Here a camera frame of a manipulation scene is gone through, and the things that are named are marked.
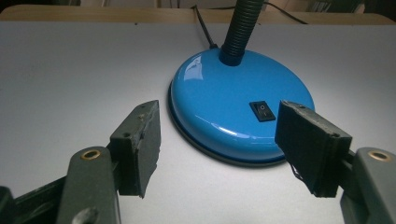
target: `black cable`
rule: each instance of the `black cable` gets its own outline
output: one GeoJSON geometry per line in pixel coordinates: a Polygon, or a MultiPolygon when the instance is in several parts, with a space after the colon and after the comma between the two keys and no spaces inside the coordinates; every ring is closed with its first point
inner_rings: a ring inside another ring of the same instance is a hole
{"type": "MultiPolygon", "coordinates": [[[[288,16],[289,18],[291,18],[291,19],[293,19],[293,20],[299,22],[300,24],[308,24],[308,22],[302,21],[302,20],[300,20],[300,19],[298,19],[298,18],[292,16],[291,14],[289,14],[289,12],[285,11],[284,9],[282,9],[282,8],[280,8],[280,7],[278,7],[278,6],[274,5],[274,4],[272,4],[272,3],[269,3],[269,2],[263,2],[263,3],[266,4],[266,5],[268,5],[268,6],[271,6],[271,7],[276,8],[276,9],[279,10],[281,13],[283,13],[283,14],[285,14],[286,16],[288,16]]],[[[211,8],[211,9],[235,9],[235,7],[215,7],[215,8],[211,8]]]]}
{"type": "Polygon", "coordinates": [[[300,20],[300,19],[298,19],[298,18],[292,16],[292,15],[289,14],[289,12],[287,12],[286,10],[283,10],[282,8],[276,6],[276,5],[272,4],[272,3],[264,2],[264,4],[276,8],[276,9],[279,10],[281,13],[283,13],[283,14],[285,14],[286,16],[288,16],[289,18],[291,18],[291,19],[293,19],[293,20],[299,22],[300,24],[308,24],[308,22],[302,21],[302,20],[300,20]]]}
{"type": "Polygon", "coordinates": [[[210,49],[218,49],[219,48],[218,45],[213,42],[212,37],[210,37],[210,34],[207,31],[207,29],[206,29],[205,22],[204,22],[204,20],[201,17],[201,13],[198,10],[198,6],[195,5],[192,8],[195,9],[195,11],[197,13],[197,17],[198,17],[199,23],[201,24],[202,29],[204,30],[207,42],[209,42],[209,48],[210,49]]]}

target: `table surface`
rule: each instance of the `table surface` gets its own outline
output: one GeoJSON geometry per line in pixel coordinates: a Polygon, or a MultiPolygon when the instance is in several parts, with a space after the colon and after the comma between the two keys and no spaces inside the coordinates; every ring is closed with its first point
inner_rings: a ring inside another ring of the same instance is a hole
{"type": "MultiPolygon", "coordinates": [[[[207,25],[221,44],[226,23],[207,25]]],[[[120,197],[123,223],[343,223],[286,163],[235,167],[193,148],[166,109],[176,70],[208,45],[196,24],[0,21],[0,185],[21,196],[63,175],[71,156],[159,100],[162,146],[145,199],[120,197]]],[[[351,149],[396,153],[396,26],[256,25],[248,49],[293,71],[351,149]]]]}
{"type": "MultiPolygon", "coordinates": [[[[205,22],[229,23],[233,10],[200,9],[205,22]]],[[[309,24],[378,25],[396,24],[377,14],[291,12],[309,24]]],[[[105,22],[160,22],[196,23],[192,9],[175,8],[116,8],[116,7],[60,7],[15,6],[0,14],[0,21],[105,21],[105,22]]],[[[280,12],[262,12],[258,23],[297,24],[280,12]]]]}

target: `round lamp base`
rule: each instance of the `round lamp base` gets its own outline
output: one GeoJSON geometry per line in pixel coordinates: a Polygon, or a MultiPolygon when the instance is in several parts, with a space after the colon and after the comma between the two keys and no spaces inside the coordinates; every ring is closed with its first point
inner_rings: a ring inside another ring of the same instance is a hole
{"type": "Polygon", "coordinates": [[[205,154],[241,166],[285,160],[275,143],[281,100],[314,109],[304,83],[282,64],[246,50],[238,66],[219,61],[219,49],[184,62],[168,93],[171,116],[205,154]]]}

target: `lamp switch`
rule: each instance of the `lamp switch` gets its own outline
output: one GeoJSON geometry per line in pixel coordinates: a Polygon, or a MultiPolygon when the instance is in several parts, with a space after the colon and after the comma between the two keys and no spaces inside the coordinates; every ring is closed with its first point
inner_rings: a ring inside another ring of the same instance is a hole
{"type": "Polygon", "coordinates": [[[275,115],[265,101],[249,103],[259,122],[275,120],[275,115]]]}

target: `black gooseneck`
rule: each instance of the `black gooseneck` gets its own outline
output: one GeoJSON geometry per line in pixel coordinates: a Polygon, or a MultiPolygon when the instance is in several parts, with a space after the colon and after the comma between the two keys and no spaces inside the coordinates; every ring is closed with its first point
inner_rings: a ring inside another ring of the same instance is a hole
{"type": "Polygon", "coordinates": [[[245,48],[262,11],[264,0],[237,0],[219,59],[229,66],[242,62],[245,48]]]}

